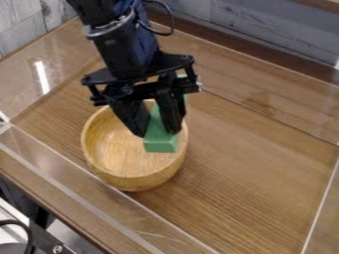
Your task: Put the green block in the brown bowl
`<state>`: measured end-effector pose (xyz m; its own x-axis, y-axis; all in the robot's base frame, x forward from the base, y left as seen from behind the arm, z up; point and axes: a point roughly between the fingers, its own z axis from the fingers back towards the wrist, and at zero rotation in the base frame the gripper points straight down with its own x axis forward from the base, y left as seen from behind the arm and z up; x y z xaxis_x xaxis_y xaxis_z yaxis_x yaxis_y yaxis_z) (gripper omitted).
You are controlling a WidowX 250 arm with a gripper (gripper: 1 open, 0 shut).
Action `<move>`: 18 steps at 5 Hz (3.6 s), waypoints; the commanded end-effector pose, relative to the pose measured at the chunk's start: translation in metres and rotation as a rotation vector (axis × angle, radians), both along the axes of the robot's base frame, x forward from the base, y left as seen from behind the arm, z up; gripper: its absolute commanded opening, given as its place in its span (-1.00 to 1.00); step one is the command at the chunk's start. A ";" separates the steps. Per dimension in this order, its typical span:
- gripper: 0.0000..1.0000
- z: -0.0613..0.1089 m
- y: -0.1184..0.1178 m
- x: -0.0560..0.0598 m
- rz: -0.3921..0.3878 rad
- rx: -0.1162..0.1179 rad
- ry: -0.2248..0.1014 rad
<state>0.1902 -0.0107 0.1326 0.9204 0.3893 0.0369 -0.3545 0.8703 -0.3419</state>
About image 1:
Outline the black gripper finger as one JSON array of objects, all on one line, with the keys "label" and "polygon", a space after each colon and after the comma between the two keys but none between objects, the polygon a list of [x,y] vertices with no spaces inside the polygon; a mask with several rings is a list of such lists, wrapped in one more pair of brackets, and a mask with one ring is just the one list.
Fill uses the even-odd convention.
[{"label": "black gripper finger", "polygon": [[165,131],[177,134],[187,113],[184,95],[171,89],[160,89],[156,93],[156,103]]},{"label": "black gripper finger", "polygon": [[143,138],[151,118],[145,103],[143,101],[117,100],[109,103],[109,107],[131,133]]}]

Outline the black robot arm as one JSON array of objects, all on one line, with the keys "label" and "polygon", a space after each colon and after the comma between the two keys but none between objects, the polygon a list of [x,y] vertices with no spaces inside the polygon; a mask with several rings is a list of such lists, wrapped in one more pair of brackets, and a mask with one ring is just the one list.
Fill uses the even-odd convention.
[{"label": "black robot arm", "polygon": [[84,25],[104,68],[87,74],[81,84],[96,106],[107,105],[131,133],[143,137],[155,100],[164,130],[176,134],[185,116],[184,95],[200,90],[189,55],[160,50],[156,38],[169,36],[151,27],[144,5],[159,0],[67,0]]}]

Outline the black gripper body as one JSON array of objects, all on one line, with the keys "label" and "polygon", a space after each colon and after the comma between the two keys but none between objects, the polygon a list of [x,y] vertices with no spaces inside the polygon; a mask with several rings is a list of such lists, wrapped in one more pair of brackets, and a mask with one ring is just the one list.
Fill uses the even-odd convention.
[{"label": "black gripper body", "polygon": [[120,94],[109,95],[109,88],[133,85],[153,75],[167,74],[184,69],[187,79],[180,88],[184,94],[199,92],[200,83],[193,72],[193,57],[165,54],[159,50],[148,17],[140,9],[125,9],[121,13],[109,13],[104,9],[80,9],[84,34],[101,56],[105,68],[84,77],[83,85],[91,91],[95,106],[107,105],[115,98],[147,99],[159,90],[151,83],[135,91],[127,89]]}]

